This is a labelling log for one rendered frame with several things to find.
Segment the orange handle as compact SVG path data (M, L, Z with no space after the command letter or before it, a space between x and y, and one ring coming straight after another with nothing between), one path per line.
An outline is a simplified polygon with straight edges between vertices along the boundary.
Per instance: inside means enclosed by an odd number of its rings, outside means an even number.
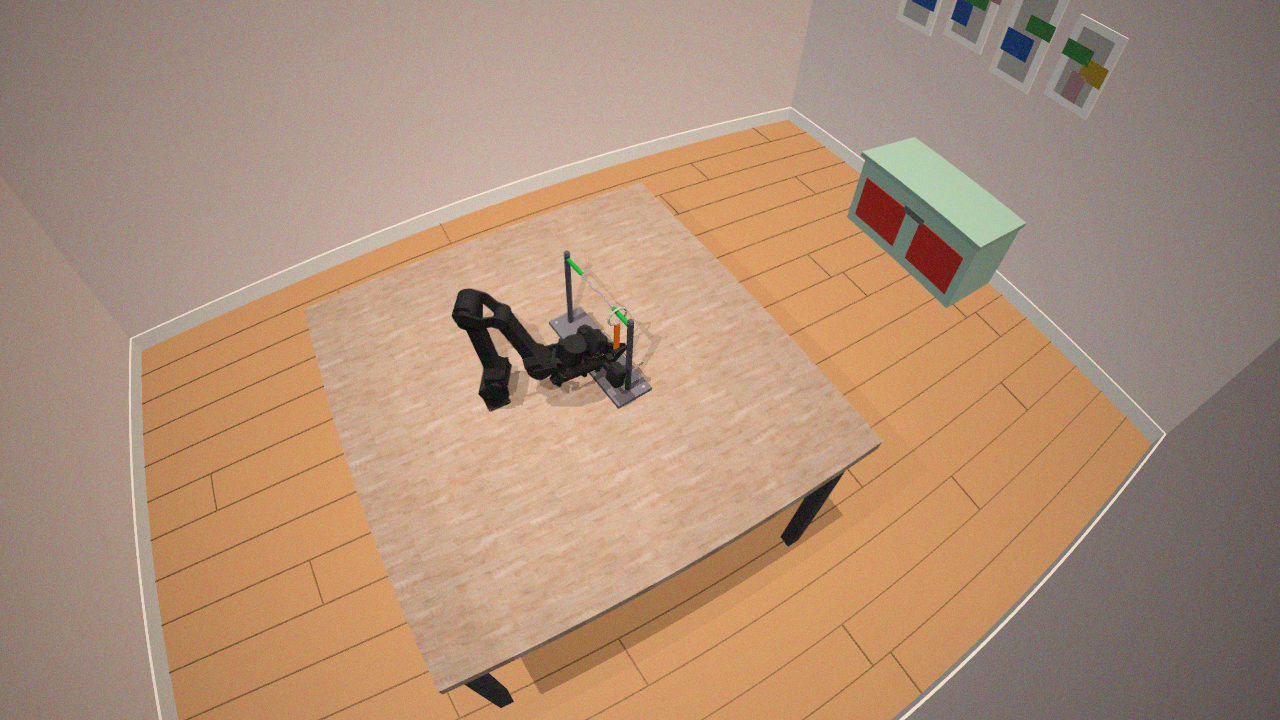
M620 320L620 322L616 322L616 323L611 323L611 316L612 316L612 315L613 315L613 314L614 314L616 311L618 311L620 309L625 309L625 316L627 316L627 309L626 309L626 307L616 307L616 309L614 309L614 310L613 310L613 311L611 313L611 315L608 316L608 319L607 319L607 323L608 323L609 325L614 325L614 341L613 341L613 350L614 350L614 348L620 348L620 323L621 323L621 320Z

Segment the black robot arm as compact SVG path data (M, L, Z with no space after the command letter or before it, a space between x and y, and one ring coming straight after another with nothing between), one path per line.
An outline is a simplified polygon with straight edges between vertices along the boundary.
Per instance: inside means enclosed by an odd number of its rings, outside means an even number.
M494 313L493 316L483 318L483 304ZM486 404L489 413L511 404L508 389L511 364L509 357L498 356L486 328L495 328L509 340L509 345L521 355L524 366L532 379L543 380L550 375L550 382L558 387L582 375L584 354L589 361L603 359L602 351L608 342L600 329L588 325L579 329L577 334L559 338L556 345L536 343L516 319L509 305L497 302L490 293L480 290L460 290L452 318L461 329L467 331L481 361L483 380L477 395Z

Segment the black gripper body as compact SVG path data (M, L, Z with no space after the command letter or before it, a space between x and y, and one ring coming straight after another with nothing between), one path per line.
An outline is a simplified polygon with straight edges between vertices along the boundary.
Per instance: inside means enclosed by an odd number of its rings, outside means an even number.
M603 366L607 372L605 379L611 383L611 386L613 386L614 388L623 386L626 369L625 366L621 365L621 363L614 361L614 357L611 355L611 352L604 354L604 357L596 361L589 361L584 356L588 355L586 354L582 355L582 361L581 361L582 378L588 375L588 372L593 370L600 372Z

